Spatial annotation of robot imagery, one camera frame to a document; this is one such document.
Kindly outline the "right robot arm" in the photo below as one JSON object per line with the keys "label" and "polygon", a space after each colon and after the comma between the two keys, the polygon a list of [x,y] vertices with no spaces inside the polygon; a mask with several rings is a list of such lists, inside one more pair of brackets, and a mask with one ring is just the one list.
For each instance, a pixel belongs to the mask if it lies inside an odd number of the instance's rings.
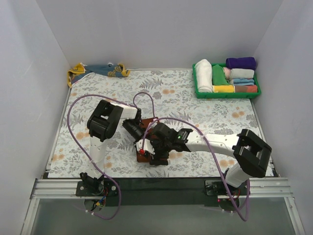
{"label": "right robot arm", "polygon": [[253,131],[243,129],[239,134],[202,135],[197,130],[182,128],[178,131],[164,123],[152,129],[144,141],[153,159],[164,158],[176,152],[210,152],[233,157],[237,162],[223,173],[226,184],[238,188],[250,178],[264,178],[272,148]]}

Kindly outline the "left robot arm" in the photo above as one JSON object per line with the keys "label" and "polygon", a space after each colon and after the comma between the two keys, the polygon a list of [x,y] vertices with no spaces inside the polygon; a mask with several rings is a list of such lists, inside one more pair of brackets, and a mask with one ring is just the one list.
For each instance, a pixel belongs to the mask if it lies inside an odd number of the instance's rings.
{"label": "left robot arm", "polygon": [[141,109],[101,100],[87,122],[90,136],[89,164],[86,172],[80,173],[80,178],[84,188],[93,195],[103,192],[101,181],[104,178],[103,164],[108,140],[114,136],[122,120],[126,121],[127,126],[135,126],[137,129],[141,121]]}

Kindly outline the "blue yellow cloth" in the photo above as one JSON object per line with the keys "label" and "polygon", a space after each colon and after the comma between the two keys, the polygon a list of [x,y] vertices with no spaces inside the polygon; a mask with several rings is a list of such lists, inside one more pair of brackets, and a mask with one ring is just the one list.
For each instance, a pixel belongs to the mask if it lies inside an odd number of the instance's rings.
{"label": "blue yellow cloth", "polygon": [[76,66],[67,71],[67,84],[70,88],[72,85],[86,77],[90,73],[95,73],[108,77],[128,77],[130,70],[126,69],[123,64],[107,65],[84,65],[78,63]]}

